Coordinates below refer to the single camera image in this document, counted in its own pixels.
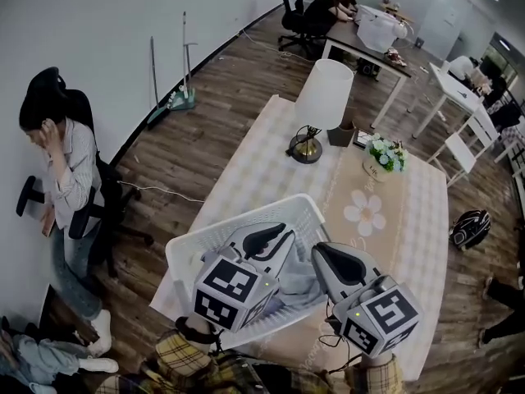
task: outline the black backpack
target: black backpack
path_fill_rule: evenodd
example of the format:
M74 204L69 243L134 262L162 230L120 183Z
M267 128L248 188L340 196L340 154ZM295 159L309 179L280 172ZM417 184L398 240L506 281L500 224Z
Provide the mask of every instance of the black backpack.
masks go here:
M490 229L491 215L486 210L471 210L450 228L450 242L465 251L481 243Z

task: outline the black office chair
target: black office chair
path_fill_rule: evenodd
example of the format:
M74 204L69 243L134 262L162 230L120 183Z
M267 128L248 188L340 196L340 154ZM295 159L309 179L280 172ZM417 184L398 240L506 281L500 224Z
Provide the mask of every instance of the black office chair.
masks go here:
M279 37L279 51L283 51L292 45L299 45L306 52L307 57L312 58L311 47L317 47L313 40L324 37L317 34L313 25L310 25L304 17L303 0L297 0L294 10L292 10L289 0L283 0L283 3L285 4L285 15L281 24L285 29L292 30L294 34ZM284 39L288 40L289 43L282 44Z
M93 115L88 98L80 90L66 89L66 83L60 77L58 68L49 67L35 76L30 82L28 93L35 90L39 92L49 92L55 97L67 100L71 105L71 110L67 116L71 120L88 126L91 131L94 132ZM122 185L119 182L122 180L122 175L114 167L102 161L98 152L96 162L98 172L102 179L101 193L104 198L104 206L98 206L94 203L94 197L97 191L92 187L89 192L88 203L73 215L69 237L72 239L82 238L89 218L100 218L101 224L97 237L91 247L89 263L100 264L106 261L109 275L116 277L112 253L112 234L114 232L118 231L126 235L143 238L146 245L151 245L154 240L153 237L147 233L121 225L124 220L127 204L132 197L140 199L140 192L133 188L123 195ZM18 214L18 216L22 216L28 201L32 200L37 203L44 202L43 193L34 189L35 182L35 176L30 176L25 182L16 206L16 214Z

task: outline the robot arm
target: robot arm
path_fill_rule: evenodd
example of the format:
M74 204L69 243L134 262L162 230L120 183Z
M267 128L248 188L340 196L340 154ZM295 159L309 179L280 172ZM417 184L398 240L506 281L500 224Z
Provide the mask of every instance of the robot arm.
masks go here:
M293 245L294 233L282 223L238 229L205 259L193 311L231 332L250 324L279 289L277 275ZM370 254L322 242L312 248L312 264L334 304L327 322L370 358L402 342L418 324L420 308L410 290L381 275Z
M354 247L319 243L312 263L334 303L326 321L370 358L406 339L419 322L418 302L405 284L381 275L372 256Z

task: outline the plaid fabric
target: plaid fabric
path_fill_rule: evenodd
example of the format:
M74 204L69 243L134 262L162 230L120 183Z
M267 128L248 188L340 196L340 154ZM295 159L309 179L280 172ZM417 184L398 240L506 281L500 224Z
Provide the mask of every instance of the plaid fabric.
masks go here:
M307 193L317 206L324 205L344 149L330 146L322 132L317 137L323 148L319 162L302 165L287 158L284 151L291 137L304 125L295 116L293 106L290 101L272 96L213 187L190 231L297 193ZM427 359L441 308L449 219L443 172L411 156L407 174L403 231L393 276L398 282L407 283L425 316L395 351L405 380L415 381ZM169 271L150 306L173 321L184 314ZM297 358L300 363L305 360Z
M229 350L211 358L190 345L178 332L166 335L155 350L157 363L154 366L143 364L140 375L112 376L98 388L96 394L268 394L253 366L249 364L250 360L234 351ZM330 385L315 373L302 369L289 371L290 388L283 387L283 392L332 393ZM357 393L402 392L395 359L378 368L349 369L347 379Z
M519 140L521 144L525 145L525 136L523 136L522 132L519 130L519 127L521 128L523 126L512 126L504 129L501 131L501 138L508 144L514 142L515 140Z
M408 339L394 349L405 381L419 378L440 315L449 254L449 208L445 174L415 156L409 158L403 234L393 277L405 282L423 316Z
M345 372L346 381L355 394L402 394L403 381L395 359L388 364L370 369L354 366Z

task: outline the flower pot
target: flower pot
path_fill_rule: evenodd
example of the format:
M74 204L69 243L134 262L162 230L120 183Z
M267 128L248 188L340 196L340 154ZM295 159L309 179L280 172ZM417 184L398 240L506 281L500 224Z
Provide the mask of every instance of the flower pot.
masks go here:
M333 130L328 130L328 141L331 146L347 148L354 137L355 126L353 122L339 126Z
M390 178L388 172L373 156L367 156L363 160L363 169L377 182L385 182Z

